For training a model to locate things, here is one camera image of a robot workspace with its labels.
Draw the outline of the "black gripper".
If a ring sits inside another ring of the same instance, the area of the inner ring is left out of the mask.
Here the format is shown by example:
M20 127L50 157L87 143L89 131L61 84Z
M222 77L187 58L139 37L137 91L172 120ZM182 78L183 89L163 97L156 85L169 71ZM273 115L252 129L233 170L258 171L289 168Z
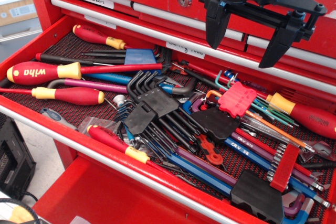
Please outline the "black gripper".
M326 7L314 0L200 0L206 8L206 40L217 49L234 14L275 28L259 68L271 68L293 41L309 39Z

